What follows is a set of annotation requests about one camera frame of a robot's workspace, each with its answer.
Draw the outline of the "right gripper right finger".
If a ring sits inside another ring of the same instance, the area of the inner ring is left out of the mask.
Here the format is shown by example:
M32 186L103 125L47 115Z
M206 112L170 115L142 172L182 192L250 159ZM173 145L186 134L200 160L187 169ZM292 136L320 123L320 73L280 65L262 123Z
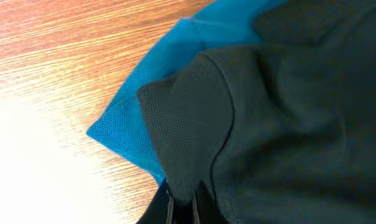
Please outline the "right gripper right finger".
M198 184L192 206L194 224L228 224L203 182Z

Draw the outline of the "black t-shirt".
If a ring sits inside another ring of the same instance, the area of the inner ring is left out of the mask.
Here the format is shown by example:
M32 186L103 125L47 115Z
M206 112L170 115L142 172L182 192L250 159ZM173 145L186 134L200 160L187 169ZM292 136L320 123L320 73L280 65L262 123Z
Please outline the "black t-shirt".
M172 223L200 182L228 223L376 223L376 1L288 1L254 28L140 104Z

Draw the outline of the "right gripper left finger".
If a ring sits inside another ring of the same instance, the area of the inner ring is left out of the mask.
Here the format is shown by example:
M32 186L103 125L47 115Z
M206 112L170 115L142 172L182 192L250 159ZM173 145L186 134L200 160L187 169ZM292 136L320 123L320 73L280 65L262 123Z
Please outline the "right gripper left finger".
M166 179L163 179L144 214L136 224L172 224L173 195Z

